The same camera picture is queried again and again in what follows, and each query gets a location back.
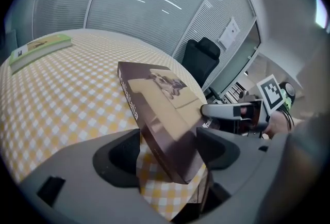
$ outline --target chair headrest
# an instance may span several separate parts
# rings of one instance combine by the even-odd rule
[[[197,48],[201,52],[205,53],[207,56],[211,57],[213,60],[219,59],[220,56],[219,47],[208,38],[203,37],[197,44]]]

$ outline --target beige sofa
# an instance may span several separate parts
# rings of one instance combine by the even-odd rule
[[[169,70],[150,69],[152,73],[174,79],[177,76]],[[159,86],[151,79],[131,79],[128,83],[134,93],[141,93],[166,131],[178,140],[201,118],[202,102],[185,87],[179,96],[168,99]]]

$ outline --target book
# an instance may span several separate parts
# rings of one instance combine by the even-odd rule
[[[196,128],[219,127],[203,117],[203,103],[169,68],[118,62],[118,77],[129,107],[153,155],[170,179],[188,184],[203,161]]]
[[[71,46],[71,38],[64,34],[56,34],[32,41],[11,53],[9,59],[11,71],[14,74],[42,56],[68,46]]]

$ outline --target finger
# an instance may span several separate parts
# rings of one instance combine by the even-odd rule
[[[241,107],[241,114],[245,115],[247,112],[247,108],[246,107]]]

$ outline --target table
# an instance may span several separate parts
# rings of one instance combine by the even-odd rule
[[[206,103],[190,73],[155,47],[102,30],[61,33],[72,38],[71,47],[40,58],[14,75],[9,60],[0,68],[0,151],[17,183],[65,146],[137,128],[118,80],[118,61],[167,66]],[[141,195],[171,220],[191,199],[205,165],[188,185],[166,183],[144,139],[140,149]]]

